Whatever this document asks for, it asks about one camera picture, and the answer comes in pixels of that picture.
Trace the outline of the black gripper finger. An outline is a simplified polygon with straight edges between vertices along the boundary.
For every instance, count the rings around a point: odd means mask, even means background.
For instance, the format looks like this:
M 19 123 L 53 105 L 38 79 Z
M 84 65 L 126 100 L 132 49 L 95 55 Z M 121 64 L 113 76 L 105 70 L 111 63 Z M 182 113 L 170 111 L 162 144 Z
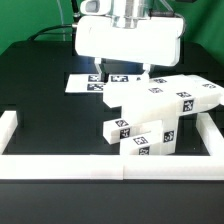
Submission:
M 142 75 L 141 75 L 141 80 L 142 80 L 142 81 L 144 81 L 144 82 L 148 82 L 148 81 L 149 81 L 149 79 L 150 79 L 151 67 L 152 67 L 151 64 L 147 64 L 147 63 L 144 63 L 144 64 L 143 64 L 143 73 L 142 73 Z
M 95 58 L 94 59 L 94 64 L 95 64 L 95 67 L 96 67 L 96 70 L 97 70 L 98 74 L 100 75 L 100 80 L 102 82 L 106 82 L 107 73 L 106 73 L 105 66 L 104 66 L 104 63 L 103 63 L 102 59 L 101 58 Z

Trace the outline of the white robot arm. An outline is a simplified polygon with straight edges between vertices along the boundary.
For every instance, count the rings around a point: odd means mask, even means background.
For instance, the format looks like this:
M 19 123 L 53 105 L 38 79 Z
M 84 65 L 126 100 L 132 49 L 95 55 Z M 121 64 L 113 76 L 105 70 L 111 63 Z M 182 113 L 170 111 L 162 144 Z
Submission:
M 141 63 L 144 78 L 154 65 L 174 66 L 186 23 L 169 5 L 165 8 L 155 11 L 148 0 L 84 0 L 75 50 L 95 59 L 102 81 L 108 76 L 105 59 Z

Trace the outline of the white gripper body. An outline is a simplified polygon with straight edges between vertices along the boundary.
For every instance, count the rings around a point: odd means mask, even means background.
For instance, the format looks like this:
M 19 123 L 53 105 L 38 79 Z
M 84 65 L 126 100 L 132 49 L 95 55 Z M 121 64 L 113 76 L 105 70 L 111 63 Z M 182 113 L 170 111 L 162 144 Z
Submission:
M 133 29 L 115 28 L 105 16 L 84 16 L 76 32 L 79 55 L 143 64 L 174 66 L 180 58 L 182 18 L 151 17 Z

